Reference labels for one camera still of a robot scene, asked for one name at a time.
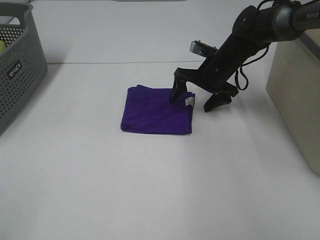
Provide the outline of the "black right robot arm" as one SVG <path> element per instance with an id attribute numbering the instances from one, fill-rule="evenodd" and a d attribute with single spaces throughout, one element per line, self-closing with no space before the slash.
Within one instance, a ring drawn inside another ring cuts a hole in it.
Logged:
<path id="1" fill-rule="evenodd" d="M 320 27 L 320 2 L 302 4 L 297 0 L 274 0 L 262 9 L 250 5 L 236 18 L 231 34 L 220 46 L 212 47 L 199 40 L 192 41 L 190 52 L 205 57 L 198 69 L 177 68 L 174 72 L 170 103 L 187 91 L 187 82 L 212 94 L 204 104 L 207 113 L 230 104 L 239 91 L 239 75 L 247 59 L 259 51 L 268 52 L 271 43 L 298 39 L 304 31 Z"/>

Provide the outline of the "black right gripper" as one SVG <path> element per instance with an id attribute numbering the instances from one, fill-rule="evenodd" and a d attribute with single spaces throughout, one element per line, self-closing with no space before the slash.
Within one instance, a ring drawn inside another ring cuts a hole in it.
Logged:
<path id="1" fill-rule="evenodd" d="M 180 95 L 187 92 L 186 82 L 192 82 L 210 93 L 217 92 L 236 70 L 259 50 L 260 46 L 255 42 L 231 34 L 214 55 L 206 57 L 198 69 L 176 69 L 169 102 L 175 102 Z M 210 112 L 231 102 L 231 96 L 227 94 L 213 94 L 203 109 Z"/>

